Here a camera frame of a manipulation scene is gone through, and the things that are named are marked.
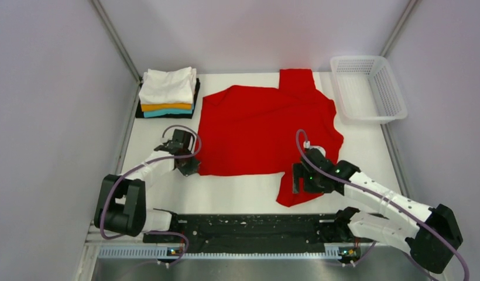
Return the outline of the red t shirt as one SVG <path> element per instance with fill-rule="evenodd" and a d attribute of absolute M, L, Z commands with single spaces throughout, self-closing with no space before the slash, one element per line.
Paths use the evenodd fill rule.
<path fill-rule="evenodd" d="M 293 193 L 292 165 L 300 159 L 299 129 L 311 144 L 336 162 L 344 137 L 334 125 L 335 103 L 316 88 L 313 72 L 291 68 L 279 72 L 279 85 L 233 85 L 203 98 L 197 159 L 202 176 L 281 173 L 277 202 L 291 207 L 316 198 Z"/>

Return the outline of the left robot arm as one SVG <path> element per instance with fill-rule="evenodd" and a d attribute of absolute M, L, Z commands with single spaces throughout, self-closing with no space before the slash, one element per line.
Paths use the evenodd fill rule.
<path fill-rule="evenodd" d="M 170 212 L 149 207 L 146 193 L 165 174 L 178 170 L 184 176 L 198 172 L 200 161 L 191 151 L 193 142 L 168 140 L 154 148 L 144 161 L 123 174 L 108 174 L 94 214 L 94 225 L 104 239 L 136 237 L 157 231 L 166 242 L 179 236 L 179 226 Z"/>

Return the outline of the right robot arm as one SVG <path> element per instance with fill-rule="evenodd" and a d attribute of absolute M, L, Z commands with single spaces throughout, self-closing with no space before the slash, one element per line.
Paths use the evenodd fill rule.
<path fill-rule="evenodd" d="M 428 272 L 440 274 L 453 257 L 469 280 L 469 267 L 458 249 L 463 237 L 452 209 L 431 207 L 407 198 L 370 178 L 347 161 L 333 164 L 322 148 L 299 149 L 304 182 L 316 193 L 338 193 L 377 214 L 347 207 L 337 214 L 335 234 L 342 241 L 354 237 L 394 247 Z"/>

